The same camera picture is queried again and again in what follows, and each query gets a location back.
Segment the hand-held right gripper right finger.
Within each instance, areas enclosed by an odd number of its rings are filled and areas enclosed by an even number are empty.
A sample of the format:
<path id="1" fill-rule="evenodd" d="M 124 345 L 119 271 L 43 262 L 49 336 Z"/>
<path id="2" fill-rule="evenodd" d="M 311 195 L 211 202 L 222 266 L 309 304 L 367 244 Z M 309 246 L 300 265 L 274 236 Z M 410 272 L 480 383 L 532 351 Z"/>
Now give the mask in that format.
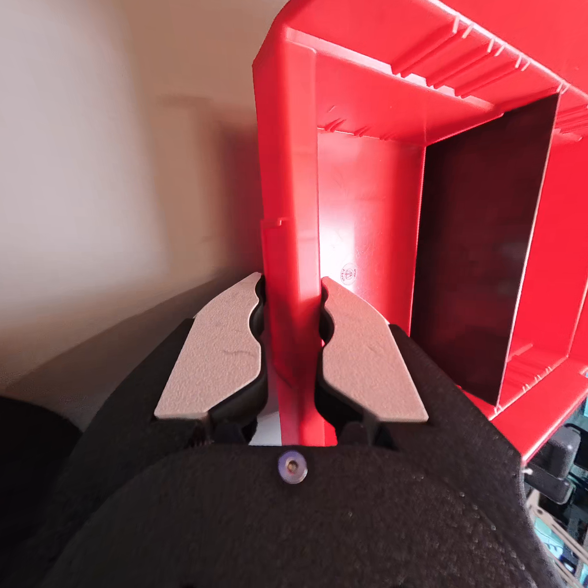
<path id="1" fill-rule="evenodd" d="M 330 277 L 321 280 L 316 408 L 337 442 L 374 442 L 383 425 L 423 424 L 428 412 L 391 324 Z"/>

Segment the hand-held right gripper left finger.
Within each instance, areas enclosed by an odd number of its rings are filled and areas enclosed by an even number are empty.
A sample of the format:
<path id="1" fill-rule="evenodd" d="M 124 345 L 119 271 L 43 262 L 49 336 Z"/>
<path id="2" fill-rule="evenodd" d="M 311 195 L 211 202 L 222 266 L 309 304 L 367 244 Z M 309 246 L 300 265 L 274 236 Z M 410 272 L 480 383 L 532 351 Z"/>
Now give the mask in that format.
<path id="1" fill-rule="evenodd" d="M 193 420 L 210 432 L 224 423 L 248 428 L 268 401 L 261 340 L 265 278 L 254 272 L 195 314 L 154 417 Z"/>

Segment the red plastic bin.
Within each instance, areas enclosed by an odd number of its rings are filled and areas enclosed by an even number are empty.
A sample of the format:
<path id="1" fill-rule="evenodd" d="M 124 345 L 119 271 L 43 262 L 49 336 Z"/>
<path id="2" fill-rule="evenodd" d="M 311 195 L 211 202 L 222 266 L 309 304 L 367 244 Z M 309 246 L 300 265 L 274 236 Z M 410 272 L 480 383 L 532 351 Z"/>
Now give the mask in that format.
<path id="1" fill-rule="evenodd" d="M 321 280 L 410 334 L 426 148 L 558 93 L 497 404 L 528 463 L 587 398 L 587 1 L 290 1 L 253 63 L 284 445 L 314 404 Z"/>

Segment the black bin divider plate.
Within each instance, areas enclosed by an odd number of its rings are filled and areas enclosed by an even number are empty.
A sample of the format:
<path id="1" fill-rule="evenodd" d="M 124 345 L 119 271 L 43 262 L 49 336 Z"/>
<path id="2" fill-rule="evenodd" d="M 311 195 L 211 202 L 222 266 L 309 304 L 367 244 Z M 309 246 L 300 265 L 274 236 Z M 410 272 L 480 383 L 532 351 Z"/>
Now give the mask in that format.
<path id="1" fill-rule="evenodd" d="M 411 338 L 497 404 L 559 94 L 426 148 Z"/>

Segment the black office chair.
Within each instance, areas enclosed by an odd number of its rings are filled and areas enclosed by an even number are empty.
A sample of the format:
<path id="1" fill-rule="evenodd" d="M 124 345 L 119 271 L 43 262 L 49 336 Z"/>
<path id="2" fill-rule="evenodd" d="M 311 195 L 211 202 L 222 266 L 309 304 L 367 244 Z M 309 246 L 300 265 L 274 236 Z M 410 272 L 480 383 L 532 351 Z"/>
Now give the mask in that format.
<path id="1" fill-rule="evenodd" d="M 587 431 L 576 424 L 559 428 L 525 469 L 525 482 L 555 504 L 574 492 L 587 498 Z"/>

